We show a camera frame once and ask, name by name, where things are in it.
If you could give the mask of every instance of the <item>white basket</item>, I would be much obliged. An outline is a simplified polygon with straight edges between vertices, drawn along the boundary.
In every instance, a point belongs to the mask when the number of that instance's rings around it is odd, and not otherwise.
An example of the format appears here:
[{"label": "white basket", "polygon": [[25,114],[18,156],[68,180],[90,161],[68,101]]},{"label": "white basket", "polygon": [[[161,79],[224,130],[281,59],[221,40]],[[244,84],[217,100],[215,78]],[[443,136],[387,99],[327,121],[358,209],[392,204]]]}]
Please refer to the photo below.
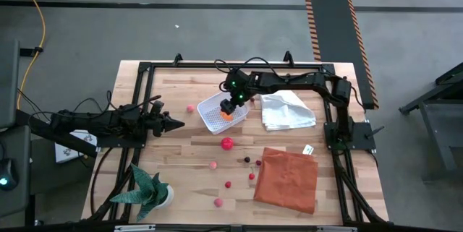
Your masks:
[{"label": "white basket", "polygon": [[220,102],[223,99],[230,99],[229,93],[216,94],[197,105],[197,111],[200,113],[205,125],[213,134],[219,134],[228,128],[245,120],[249,108],[244,104],[242,107],[237,106],[237,109],[231,114],[232,121],[226,121],[220,115]]}]

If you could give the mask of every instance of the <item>orange towel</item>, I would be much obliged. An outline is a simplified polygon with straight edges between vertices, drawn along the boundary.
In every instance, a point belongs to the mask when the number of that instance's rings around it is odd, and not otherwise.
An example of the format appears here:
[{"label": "orange towel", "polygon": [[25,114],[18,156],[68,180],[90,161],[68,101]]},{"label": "orange towel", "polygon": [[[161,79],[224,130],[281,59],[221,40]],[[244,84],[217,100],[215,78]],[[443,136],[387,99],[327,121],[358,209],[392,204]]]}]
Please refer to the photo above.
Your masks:
[{"label": "orange towel", "polygon": [[318,164],[313,156],[265,148],[254,200],[313,214]]}]

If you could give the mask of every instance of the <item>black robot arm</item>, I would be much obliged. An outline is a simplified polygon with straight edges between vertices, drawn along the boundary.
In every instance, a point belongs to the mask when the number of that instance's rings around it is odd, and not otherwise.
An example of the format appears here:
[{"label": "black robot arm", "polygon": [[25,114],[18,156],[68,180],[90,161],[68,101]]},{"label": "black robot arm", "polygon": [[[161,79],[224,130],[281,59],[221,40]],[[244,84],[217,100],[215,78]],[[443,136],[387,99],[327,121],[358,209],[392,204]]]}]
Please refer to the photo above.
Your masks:
[{"label": "black robot arm", "polygon": [[152,130],[155,137],[184,126],[184,123],[170,117],[169,112],[161,113],[163,103],[153,103],[149,113],[143,113],[139,105],[120,106],[116,110],[103,113],[74,113],[63,110],[51,117],[50,127],[54,132],[72,132],[76,129],[88,130],[98,138],[138,140],[145,130]]},{"label": "black robot arm", "polygon": [[[326,81],[332,83],[332,91],[326,87]],[[324,72],[309,72],[300,75],[279,76],[273,72],[251,72],[247,75],[239,69],[232,69],[221,84],[223,91],[230,92],[231,99],[221,101],[221,110],[227,114],[234,112],[237,106],[243,106],[252,96],[267,95],[279,90],[313,90],[336,107],[337,139],[352,141],[353,120],[349,116],[351,82],[345,78]]]}]

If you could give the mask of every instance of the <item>wooden tabletop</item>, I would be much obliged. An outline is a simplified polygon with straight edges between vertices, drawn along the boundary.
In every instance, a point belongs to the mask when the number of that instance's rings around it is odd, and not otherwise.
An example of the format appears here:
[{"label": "wooden tabletop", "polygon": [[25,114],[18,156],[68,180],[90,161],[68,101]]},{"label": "wooden tabletop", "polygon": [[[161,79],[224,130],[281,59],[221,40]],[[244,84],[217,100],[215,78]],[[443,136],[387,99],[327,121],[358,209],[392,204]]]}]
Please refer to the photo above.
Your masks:
[{"label": "wooden tabletop", "polygon": [[[121,61],[112,102],[115,105],[131,103],[139,61]],[[350,63],[335,63],[336,74],[347,76],[358,89],[354,67]],[[300,74],[306,69],[277,69],[279,74]],[[266,224],[266,225],[341,225],[338,193],[334,178],[333,161],[327,150],[323,134],[326,121],[323,100],[319,94],[309,90],[294,91],[316,116],[314,127],[267,132],[262,125],[259,96],[253,104],[248,102],[247,118],[223,133],[212,135],[198,112],[188,113],[186,107],[219,93],[218,84],[226,75],[216,69],[159,68],[154,74],[152,95],[162,95],[163,111],[185,123],[185,126],[167,132],[162,137],[148,135],[146,148],[142,151],[139,167],[150,175],[161,173],[161,180],[174,188],[174,201],[166,209],[153,210],[144,223],[191,223],[191,224]],[[142,86],[145,87],[146,76]],[[363,121],[363,109],[356,103],[354,93],[349,111],[355,121]],[[221,149],[220,141],[231,137],[235,141],[233,150]],[[295,210],[277,207],[252,200],[254,180],[249,180],[252,171],[243,159],[252,161],[261,157],[264,147],[289,152],[302,152],[305,145],[312,145],[318,162],[315,213],[309,215]],[[114,187],[119,158],[122,150],[113,150],[101,167],[95,186],[95,205],[98,207]],[[98,155],[95,167],[101,159]],[[210,162],[216,161],[216,170],[210,170]],[[375,161],[363,151],[352,151],[352,161],[357,186],[373,209],[388,219],[381,183]],[[231,188],[225,188],[226,181]],[[352,197],[345,187],[349,213],[354,217]],[[224,205],[214,206],[220,197]],[[119,205],[118,217],[122,213]],[[140,209],[132,207],[130,222]],[[88,193],[82,218],[90,216],[90,194]]]}]

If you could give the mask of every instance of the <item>concrete floor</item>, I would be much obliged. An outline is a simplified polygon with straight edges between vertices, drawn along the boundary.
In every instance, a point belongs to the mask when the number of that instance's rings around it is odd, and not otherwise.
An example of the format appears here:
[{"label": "concrete floor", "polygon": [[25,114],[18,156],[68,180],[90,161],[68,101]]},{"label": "concrete floor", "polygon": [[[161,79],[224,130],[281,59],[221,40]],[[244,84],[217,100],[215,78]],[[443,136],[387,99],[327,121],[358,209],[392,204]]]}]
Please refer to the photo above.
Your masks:
[{"label": "concrete floor", "polygon": [[[303,0],[73,0],[206,4],[303,4]],[[365,6],[463,6],[463,0],[354,0]],[[71,108],[83,98],[104,103],[122,59],[280,60],[290,50],[312,61],[305,12],[44,8],[46,52],[29,76],[26,94],[44,111]],[[463,186],[424,185],[430,142],[421,116],[397,108],[429,90],[441,73],[462,61],[463,14],[357,14],[380,109],[369,111],[390,220],[401,225],[463,231]],[[34,8],[0,7],[0,40],[37,45]],[[21,60],[24,70],[29,62]],[[26,111],[31,111],[23,103]],[[93,110],[89,104],[83,110]],[[88,180],[41,196],[37,216],[47,223],[79,220]],[[43,208],[47,201],[52,207]],[[18,225],[19,218],[0,220]]]}]

